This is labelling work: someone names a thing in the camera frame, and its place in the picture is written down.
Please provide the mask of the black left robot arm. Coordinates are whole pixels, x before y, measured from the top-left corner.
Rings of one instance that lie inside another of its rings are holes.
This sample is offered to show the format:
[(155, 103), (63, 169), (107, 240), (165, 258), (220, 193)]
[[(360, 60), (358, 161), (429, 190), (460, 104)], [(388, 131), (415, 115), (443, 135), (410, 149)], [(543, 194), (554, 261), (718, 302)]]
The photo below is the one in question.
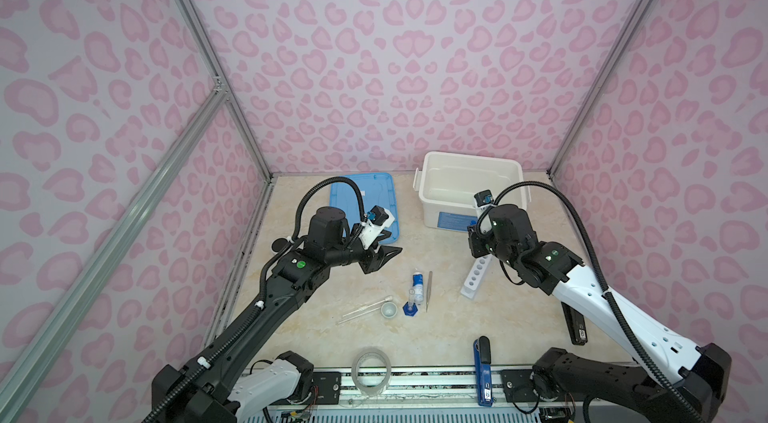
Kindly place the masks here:
[[(324, 206), (302, 234), (307, 203), (334, 183), (352, 189), (358, 222), (349, 223), (340, 208)], [(332, 268), (357, 264), (370, 274), (401, 253), (401, 248), (383, 242), (394, 221), (387, 208), (365, 208), (360, 188), (348, 177), (330, 177), (310, 188), (297, 205), (291, 236), (273, 244), (274, 254), (260, 272), (257, 296), (181, 369), (167, 365), (154, 377), (146, 421), (245, 422), (276, 402), (308, 401), (314, 366), (295, 352), (278, 355), (250, 375), (244, 372), (279, 326), (329, 279)]]

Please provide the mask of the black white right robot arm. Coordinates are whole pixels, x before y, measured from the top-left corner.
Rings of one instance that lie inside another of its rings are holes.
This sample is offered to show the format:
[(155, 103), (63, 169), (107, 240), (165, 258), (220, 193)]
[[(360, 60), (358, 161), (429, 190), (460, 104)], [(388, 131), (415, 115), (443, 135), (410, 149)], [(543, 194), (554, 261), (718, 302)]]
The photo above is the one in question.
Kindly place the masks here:
[(534, 363), (528, 391), (548, 401), (577, 394), (584, 409), (596, 399), (607, 401), (650, 422), (713, 421), (726, 399), (731, 356), (715, 343), (700, 346), (674, 332), (612, 289), (583, 221), (551, 185), (545, 190), (572, 216), (589, 259), (583, 261), (559, 242), (539, 239), (527, 211), (502, 201), (526, 185), (514, 183), (499, 196), (488, 190), (475, 194), (478, 216), (467, 228), (472, 256), (496, 258), (503, 273), (517, 273), (515, 285), (555, 297), (599, 327), (634, 362), (600, 362), (552, 347)]

